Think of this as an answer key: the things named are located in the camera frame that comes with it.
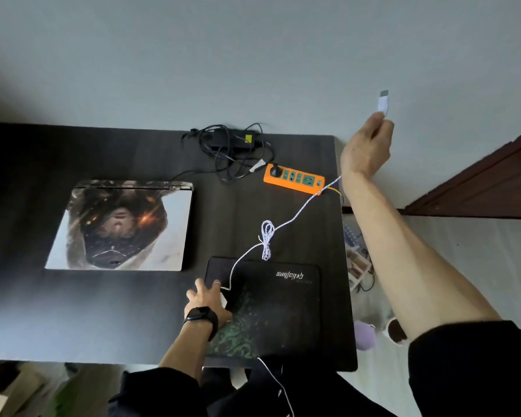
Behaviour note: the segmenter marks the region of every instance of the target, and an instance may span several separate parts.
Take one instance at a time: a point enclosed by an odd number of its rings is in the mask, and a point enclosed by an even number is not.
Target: black table
[[[168,180],[212,167],[182,132],[0,125],[0,359],[155,364],[181,328],[185,293],[211,256],[239,257],[309,195],[214,174],[195,184],[182,272],[45,270],[58,224],[79,180]],[[282,165],[337,176],[330,136],[266,135]],[[322,270],[323,355],[357,368],[340,199],[327,191],[271,241],[272,260]],[[249,259],[260,259],[261,248]]]

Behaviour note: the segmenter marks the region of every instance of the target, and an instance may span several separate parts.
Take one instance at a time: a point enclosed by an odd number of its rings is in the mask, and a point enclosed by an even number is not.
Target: wristwatch
[[[187,317],[183,323],[189,320],[201,319],[208,320],[210,323],[212,323],[212,332],[208,338],[208,340],[211,341],[211,339],[214,338],[216,332],[218,331],[218,316],[210,309],[210,307],[203,306],[202,308],[192,308],[189,310],[189,313],[187,313]]]

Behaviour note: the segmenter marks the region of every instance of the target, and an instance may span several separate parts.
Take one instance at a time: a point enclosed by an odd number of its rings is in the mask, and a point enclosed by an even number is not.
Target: mouse pad
[[[236,259],[211,257],[205,283],[229,287]],[[264,356],[313,355],[320,345],[320,270],[314,265],[241,260],[231,291],[233,320],[209,343],[210,363],[247,367]]]

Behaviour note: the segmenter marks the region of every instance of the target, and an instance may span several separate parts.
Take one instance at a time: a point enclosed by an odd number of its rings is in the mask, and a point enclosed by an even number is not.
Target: black sleeve
[[[411,343],[409,374],[424,417],[521,415],[521,329],[511,321],[432,329]]]
[[[197,381],[168,367],[122,376],[120,392],[108,401],[110,417],[206,417]]]

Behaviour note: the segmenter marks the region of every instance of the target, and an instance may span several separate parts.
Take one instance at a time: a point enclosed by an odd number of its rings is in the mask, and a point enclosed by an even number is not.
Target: orange power strip
[[[277,186],[287,187],[288,189],[299,190],[300,192],[310,193],[311,195],[317,193],[324,187],[324,177],[322,175],[315,175],[304,173],[293,168],[278,166],[282,170],[279,177],[270,174],[274,165],[267,164],[264,171],[264,182],[276,184]]]

